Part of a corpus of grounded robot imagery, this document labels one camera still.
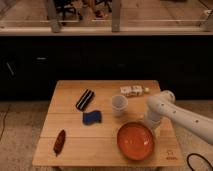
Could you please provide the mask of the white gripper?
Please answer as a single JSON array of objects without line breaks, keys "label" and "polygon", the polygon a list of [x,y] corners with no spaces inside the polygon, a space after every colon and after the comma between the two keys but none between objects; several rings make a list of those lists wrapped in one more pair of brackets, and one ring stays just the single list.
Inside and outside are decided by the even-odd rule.
[{"label": "white gripper", "polygon": [[161,124],[161,119],[162,119],[161,115],[159,115],[151,110],[148,110],[144,114],[144,117],[143,117],[143,123],[146,126],[148,126],[150,129],[155,129],[154,130],[155,138],[158,138],[161,136],[161,126],[159,126]]}]

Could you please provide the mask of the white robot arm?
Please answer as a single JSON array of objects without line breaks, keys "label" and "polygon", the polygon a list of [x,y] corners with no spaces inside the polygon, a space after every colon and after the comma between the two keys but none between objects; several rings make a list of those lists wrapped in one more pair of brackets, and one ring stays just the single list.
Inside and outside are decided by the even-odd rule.
[{"label": "white robot arm", "polygon": [[145,124],[156,129],[162,118],[167,117],[213,146],[213,119],[178,107],[174,102],[175,96],[168,90],[149,96]]}]

